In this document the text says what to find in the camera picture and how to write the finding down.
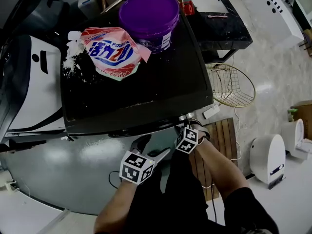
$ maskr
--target tiled floor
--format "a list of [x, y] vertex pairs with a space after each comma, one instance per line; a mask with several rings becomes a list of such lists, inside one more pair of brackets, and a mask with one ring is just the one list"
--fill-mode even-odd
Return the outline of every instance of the tiled floor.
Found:
[[[256, 88], [255, 101], [248, 107], [237, 109], [240, 130], [236, 135], [242, 159], [238, 165], [245, 175], [250, 173], [249, 148], [251, 142], [265, 134], [279, 134], [281, 124], [287, 122], [287, 109], [299, 101], [311, 99], [312, 58], [298, 46], [286, 51], [274, 49], [270, 35], [259, 25], [257, 18], [248, 11], [247, 0], [230, 0], [244, 21], [253, 43], [239, 50], [227, 63], [242, 70], [253, 81]], [[220, 113], [204, 121], [214, 122], [233, 117], [238, 130], [238, 119], [234, 109], [221, 105]]]
[[[312, 59], [297, 46], [284, 52], [274, 50], [270, 35], [249, 14], [246, 1], [230, 1], [253, 38], [252, 45], [228, 61], [250, 77], [257, 91], [253, 104], [237, 109], [241, 127], [236, 138], [242, 151], [239, 167], [247, 175], [252, 140], [269, 133], [278, 134], [281, 124], [287, 121], [287, 109], [301, 100], [311, 99]], [[237, 130], [238, 119], [233, 108], [221, 105], [220, 109], [219, 114], [203, 123], [233, 117]], [[198, 118], [202, 118], [203, 111], [197, 111]], [[175, 138], [172, 129], [156, 133], [149, 148], [171, 146]], [[41, 200], [72, 211], [98, 214], [115, 191], [108, 183], [108, 174], [119, 169], [121, 157], [133, 140], [107, 136], [81, 137], [73, 143], [53, 140], [5, 157], [23, 191], [29, 190]], [[118, 177], [112, 181], [118, 183]]]
[[55, 224], [46, 234], [86, 234], [93, 233], [96, 216], [70, 212]]

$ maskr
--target white cabinet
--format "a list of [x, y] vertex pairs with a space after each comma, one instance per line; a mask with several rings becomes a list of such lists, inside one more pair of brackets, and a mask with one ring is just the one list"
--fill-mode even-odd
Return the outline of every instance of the white cabinet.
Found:
[[288, 49], [304, 40], [290, 9], [282, 0], [247, 0], [251, 16], [270, 33], [280, 49]]

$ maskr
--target black countertop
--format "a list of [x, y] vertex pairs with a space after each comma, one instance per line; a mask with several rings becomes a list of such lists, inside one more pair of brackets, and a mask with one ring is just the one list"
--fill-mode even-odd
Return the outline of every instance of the black countertop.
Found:
[[[247, 48], [252, 38], [229, 0], [220, 0], [228, 13], [198, 12], [187, 16], [194, 32], [205, 63], [225, 62], [239, 49]], [[227, 16], [227, 18], [209, 18], [210, 16]], [[217, 50], [229, 50], [229, 53], [219, 58]]]
[[[72, 30], [118, 26], [117, 12], [111, 10]], [[213, 102], [200, 49], [183, 13], [173, 31], [171, 46], [151, 55], [148, 63], [142, 61], [137, 72], [122, 81], [97, 73], [87, 53], [79, 56], [77, 64], [81, 71], [76, 68], [71, 74], [63, 72], [61, 79], [69, 135], [138, 128], [154, 131]]]

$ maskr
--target purple bucket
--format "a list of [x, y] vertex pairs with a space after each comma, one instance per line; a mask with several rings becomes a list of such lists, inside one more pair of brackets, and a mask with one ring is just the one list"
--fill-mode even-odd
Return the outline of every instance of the purple bucket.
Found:
[[119, 10], [121, 27], [152, 54], [170, 46], [178, 20], [177, 0], [127, 0]]

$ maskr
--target wire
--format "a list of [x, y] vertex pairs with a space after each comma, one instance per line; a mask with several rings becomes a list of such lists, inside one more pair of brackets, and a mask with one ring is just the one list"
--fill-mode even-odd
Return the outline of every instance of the wire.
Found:
[[25, 187], [28, 189], [28, 197], [30, 197], [30, 189], [29, 189], [29, 187], [26, 185], [26, 183], [25, 183], [25, 181], [23, 180], [23, 178], [22, 177], [19, 177], [20, 179], [21, 179], [21, 181], [24, 183], [24, 185], [25, 185]]
[[113, 184], [111, 183], [111, 174], [112, 174], [112, 173], [119, 173], [119, 171], [111, 171], [111, 172], [109, 173], [109, 175], [108, 175], [108, 182], [111, 184], [112, 187], [115, 187], [116, 189], [118, 189], [118, 187], [116, 187], [115, 185], [113, 185]]
[[211, 180], [211, 198], [212, 198], [212, 201], [213, 201], [213, 206], [214, 206], [214, 219], [215, 219], [215, 222], [216, 221], [216, 212], [215, 212], [215, 202], [214, 202], [214, 187], [213, 187], [213, 180]]
[[208, 187], [204, 187], [204, 186], [201, 186], [202, 188], [205, 188], [205, 189], [209, 189], [210, 187], [211, 187], [211, 185], [210, 186], [208, 186]]
[[[238, 130], [236, 131], [236, 135], [238, 134], [238, 132], [239, 132], [239, 130], [240, 130], [240, 117], [238, 117], [238, 115], [237, 115], [237, 112], [236, 112], [236, 109], [234, 108], [234, 112], [235, 112], [235, 115], [236, 115], [236, 117], [238, 118]], [[240, 144], [238, 143], [238, 141], [236, 141], [236, 143], [237, 143], [237, 145], [238, 145], [238, 150], [239, 150], [239, 158], [232, 158], [232, 159], [230, 159], [230, 161], [232, 161], [232, 160], [239, 160], [239, 159], [241, 159], [242, 158], [242, 152], [241, 152], [241, 150], [240, 150]]]

